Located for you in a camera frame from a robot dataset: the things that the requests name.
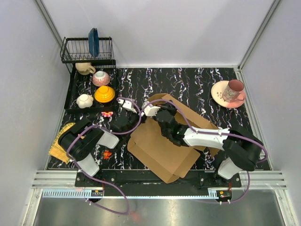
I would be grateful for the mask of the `brown cardboard box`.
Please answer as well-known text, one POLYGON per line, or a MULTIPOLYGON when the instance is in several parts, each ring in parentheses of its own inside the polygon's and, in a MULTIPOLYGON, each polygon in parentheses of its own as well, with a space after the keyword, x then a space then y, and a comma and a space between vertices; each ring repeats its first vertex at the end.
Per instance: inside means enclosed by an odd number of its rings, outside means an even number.
MULTIPOLYGON (((172 100, 193 127, 218 129, 212 122, 203 118, 170 94, 154 94, 148 101, 157 99, 172 100)), ((209 148, 211 157, 214 157, 220 150, 209 147, 209 145, 176 146, 161 135, 159 124, 149 117, 147 117, 145 123, 140 124, 135 129, 127 144, 128 151, 167 184, 179 178, 184 178, 206 147, 209 148)))

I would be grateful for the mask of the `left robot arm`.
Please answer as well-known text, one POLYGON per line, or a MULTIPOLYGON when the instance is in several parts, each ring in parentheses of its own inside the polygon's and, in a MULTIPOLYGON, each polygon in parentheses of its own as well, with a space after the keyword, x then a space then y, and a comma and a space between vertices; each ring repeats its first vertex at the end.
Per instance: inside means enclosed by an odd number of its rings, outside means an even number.
POLYGON ((121 148, 129 136, 129 130, 137 125, 138 120, 139 115, 135 113, 117 117, 111 124, 112 132, 110 132, 83 118, 58 138, 58 144, 86 173, 85 181, 91 186, 97 186, 102 180, 102 175, 93 159, 92 150, 97 145, 112 150, 121 148))

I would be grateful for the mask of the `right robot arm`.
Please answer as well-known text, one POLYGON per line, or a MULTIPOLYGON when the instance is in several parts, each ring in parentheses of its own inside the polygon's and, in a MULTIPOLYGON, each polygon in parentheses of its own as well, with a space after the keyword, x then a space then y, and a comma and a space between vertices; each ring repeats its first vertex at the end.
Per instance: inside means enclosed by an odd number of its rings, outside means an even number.
POLYGON ((164 107, 154 120, 161 134, 176 146, 206 146, 225 151, 223 160, 214 172, 214 182, 225 186, 241 171, 254 171, 262 150, 262 142, 242 126, 233 129, 201 129, 180 124, 175 119, 175 110, 164 107))

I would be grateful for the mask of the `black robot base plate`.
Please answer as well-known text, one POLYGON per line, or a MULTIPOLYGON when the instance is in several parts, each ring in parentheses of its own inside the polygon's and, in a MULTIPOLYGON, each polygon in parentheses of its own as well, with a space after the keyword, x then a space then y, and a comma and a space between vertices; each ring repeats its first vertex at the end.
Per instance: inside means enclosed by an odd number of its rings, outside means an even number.
POLYGON ((231 180, 218 178, 212 171, 190 170, 184 178, 169 184, 150 170, 102 170, 95 176, 102 184, 77 172, 75 186, 92 190, 92 198, 128 199, 203 199, 232 197, 231 190, 241 188, 239 174, 231 180))

